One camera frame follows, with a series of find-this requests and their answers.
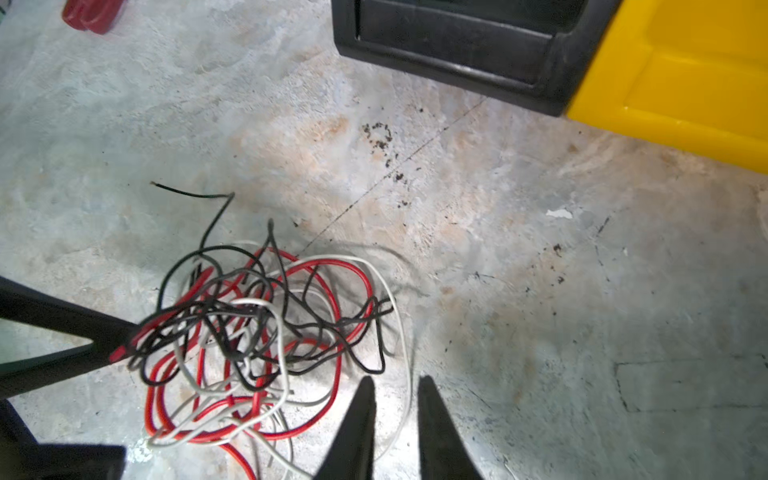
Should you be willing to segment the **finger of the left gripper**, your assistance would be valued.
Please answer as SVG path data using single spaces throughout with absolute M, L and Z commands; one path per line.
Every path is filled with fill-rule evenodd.
M 8 400 L 1 401 L 2 479 L 121 479 L 120 445 L 39 443 Z
M 120 361 L 134 323 L 69 303 L 5 277 L 1 318 L 85 338 L 89 344 L 1 365 L 1 397 L 9 399 Z

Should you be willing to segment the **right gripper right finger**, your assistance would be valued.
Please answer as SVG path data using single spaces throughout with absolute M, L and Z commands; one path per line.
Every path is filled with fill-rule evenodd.
M 419 379 L 417 422 L 422 479 L 481 479 L 431 376 Z

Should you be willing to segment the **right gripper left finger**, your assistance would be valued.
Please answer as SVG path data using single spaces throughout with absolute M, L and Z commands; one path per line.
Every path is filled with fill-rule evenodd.
M 355 392 L 334 441 L 314 478 L 369 480 L 375 445 L 375 385 L 364 377 Z

